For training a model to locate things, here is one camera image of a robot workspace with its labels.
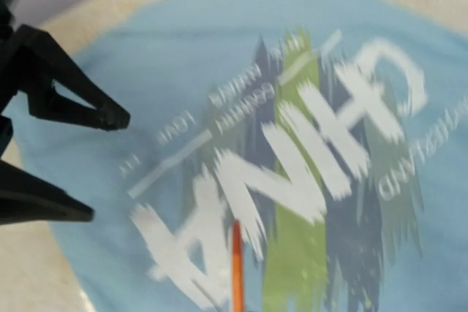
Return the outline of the light blue printed t-shirt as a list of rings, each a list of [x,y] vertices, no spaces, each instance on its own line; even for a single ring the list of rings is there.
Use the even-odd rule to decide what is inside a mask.
[[[406,0],[449,16],[467,0]],[[131,114],[7,108],[96,211],[53,233],[97,311],[467,309],[467,38],[383,0],[123,0],[61,38]]]

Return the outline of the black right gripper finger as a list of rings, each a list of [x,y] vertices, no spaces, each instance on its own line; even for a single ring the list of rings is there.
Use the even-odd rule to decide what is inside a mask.
[[[29,114],[46,121],[115,131],[130,114],[95,85],[46,31],[1,28],[1,110],[27,95]]]
[[[1,223],[30,221],[88,222],[94,210],[64,190],[1,162]]]

